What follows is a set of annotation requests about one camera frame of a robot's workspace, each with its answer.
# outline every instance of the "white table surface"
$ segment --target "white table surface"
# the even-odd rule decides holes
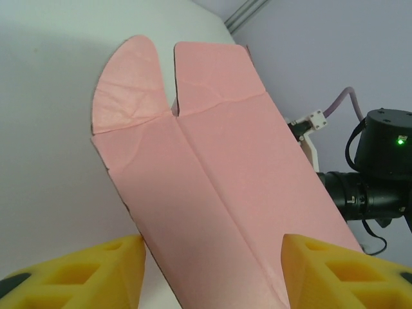
[[[90,142],[98,76],[136,34],[170,104],[176,42],[233,42],[187,0],[0,0],[0,277],[138,232]],[[150,254],[139,308],[180,308]]]

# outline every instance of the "black cable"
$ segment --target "black cable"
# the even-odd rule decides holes
[[[381,236],[377,236],[377,235],[371,230],[371,227],[368,225],[368,222],[366,222],[366,220],[362,220],[362,224],[363,224],[363,227],[365,228],[366,232],[368,232],[368,234],[369,234],[370,236],[372,236],[372,237],[374,237],[374,238],[378,238],[378,239],[380,239],[380,240],[382,240],[382,241],[384,242],[384,247],[383,247],[382,249],[380,249],[379,251],[376,251],[376,252],[374,252],[374,253],[367,253],[367,252],[365,252],[365,251],[364,251],[364,252],[365,252],[367,255],[369,255],[369,256],[377,256],[378,254],[384,252],[384,251],[387,249],[387,247],[388,247],[388,242],[386,241],[386,239],[384,239],[384,238],[381,237]]]
[[[351,157],[350,157],[350,145],[352,144],[353,140],[355,139],[356,136],[358,136],[362,130],[366,127],[366,118],[363,118],[361,122],[356,126],[356,128],[353,130],[351,136],[349,137],[348,142],[346,143],[345,147],[345,159],[348,165],[354,169],[355,171],[358,171],[356,165],[353,163]]]

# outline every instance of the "yellow sponge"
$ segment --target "yellow sponge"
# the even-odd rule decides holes
[[[145,247],[127,236],[11,274],[0,281],[0,309],[137,308]]]
[[[412,308],[412,268],[292,234],[281,262],[291,309]]]

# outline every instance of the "purple cable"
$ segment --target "purple cable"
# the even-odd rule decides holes
[[[341,105],[342,101],[345,97],[349,95],[350,100],[352,101],[353,109],[355,110],[356,116],[358,117],[359,121],[363,120],[363,115],[361,112],[361,108],[359,107],[358,99],[356,98],[355,90],[352,87],[346,87],[343,89],[341,94],[333,101],[331,106],[329,106],[324,112],[323,115],[328,118],[338,107]]]

